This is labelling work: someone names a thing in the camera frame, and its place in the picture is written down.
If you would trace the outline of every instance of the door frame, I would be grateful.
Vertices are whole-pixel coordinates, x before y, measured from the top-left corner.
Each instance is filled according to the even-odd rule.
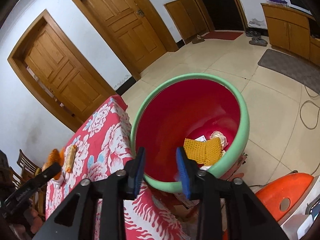
[[[17,44],[11,51],[8,62],[16,73],[21,82],[30,91],[30,93],[59,121],[66,125],[70,130],[76,132],[82,125],[82,122],[72,117],[59,104],[51,98],[47,92],[37,83],[25,67],[23,58],[24,51],[30,46],[30,43],[35,39],[38,31],[46,24],[49,24],[59,38],[65,43],[68,49],[86,68],[86,70],[99,82],[99,84],[111,95],[116,94],[113,88],[100,76],[100,74],[92,67],[87,59],[81,54],[76,46],[69,40],[65,33],[60,29],[48,11],[45,9],[28,27],[23,35],[18,40]]]
[[[138,69],[135,67],[133,62],[126,56],[125,51],[119,46],[116,42],[116,39],[113,38],[107,31],[104,30],[104,27],[98,22],[96,17],[86,8],[81,0],[72,0],[74,4],[79,8],[79,10],[84,14],[84,16],[89,20],[92,26],[97,30],[101,35],[104,41],[108,46],[113,50],[117,57],[121,60],[124,66],[132,74],[135,80],[139,80],[140,74]],[[150,2],[150,0],[134,0],[138,7],[142,9],[145,17],[150,22],[152,28],[155,30],[160,41],[164,45],[165,49],[169,52],[175,52],[179,48],[174,41],[171,33],[169,32],[167,26],[164,24],[162,18]]]
[[[244,31],[246,29],[248,29],[248,23],[247,23],[247,19],[245,17],[245,14],[244,14],[244,9],[241,5],[241,2],[240,0],[234,0],[235,3],[236,3],[236,6],[237,6],[237,9],[238,9],[238,12],[239,12],[239,15],[240,15],[240,18],[241,18],[241,21],[242,21],[242,25],[243,25],[243,28],[244,28]],[[202,0],[195,0],[196,4],[198,5],[203,17],[204,17],[204,20],[209,28],[209,30],[212,32],[215,30],[214,28],[214,25],[213,25],[213,22],[209,16],[209,13],[204,5],[204,2]]]

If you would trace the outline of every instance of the tiled floor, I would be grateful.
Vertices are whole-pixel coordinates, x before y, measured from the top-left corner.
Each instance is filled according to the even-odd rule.
[[[166,53],[142,72],[123,99],[131,122],[147,95],[164,81],[185,73],[204,72],[226,79],[242,93],[249,110],[247,162],[239,169],[248,185],[266,184],[290,171],[311,173],[320,161],[320,125],[305,128],[299,109],[310,99],[299,82],[257,65],[267,47],[253,46],[242,34],[234,41],[206,40]],[[313,100],[320,106],[320,98]],[[318,109],[306,105],[302,118],[316,124]]]

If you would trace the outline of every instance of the door panel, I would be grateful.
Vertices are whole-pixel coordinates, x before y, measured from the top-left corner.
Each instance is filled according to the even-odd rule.
[[[202,0],[216,30],[242,30],[241,17],[234,0]]]
[[[55,98],[83,122],[111,96],[49,24],[35,38],[25,62]]]
[[[134,0],[82,0],[141,73],[165,48]]]
[[[293,23],[289,25],[290,51],[309,59],[310,34],[309,30]]]
[[[269,40],[271,45],[289,50],[289,35],[287,22],[266,17]]]
[[[196,34],[207,32],[207,25],[195,0],[175,0],[164,7],[170,14],[185,43]]]

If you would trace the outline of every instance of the yellow sponge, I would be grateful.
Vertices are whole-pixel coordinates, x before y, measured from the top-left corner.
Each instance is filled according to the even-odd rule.
[[[220,138],[215,137],[206,142],[185,139],[183,148],[190,160],[205,166],[214,165],[221,158]]]
[[[183,148],[188,159],[195,160],[198,164],[203,164],[205,161],[205,142],[185,139]]]
[[[204,166],[214,165],[221,158],[221,142],[219,137],[212,138],[205,142]]]

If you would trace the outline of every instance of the cabinet door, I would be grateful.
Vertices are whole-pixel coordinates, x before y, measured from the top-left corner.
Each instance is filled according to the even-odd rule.
[[[310,34],[309,30],[293,23],[288,23],[289,26],[289,44],[290,51],[309,59],[310,51]]]
[[[287,22],[266,17],[270,44],[289,50]]]
[[[310,44],[310,61],[320,66],[320,48],[313,43]]]
[[[197,30],[193,25],[190,16],[186,12],[181,0],[167,3],[164,6],[167,8],[174,24],[184,40],[197,33]]]
[[[206,32],[207,25],[195,0],[181,0],[183,7],[189,15],[197,33]]]

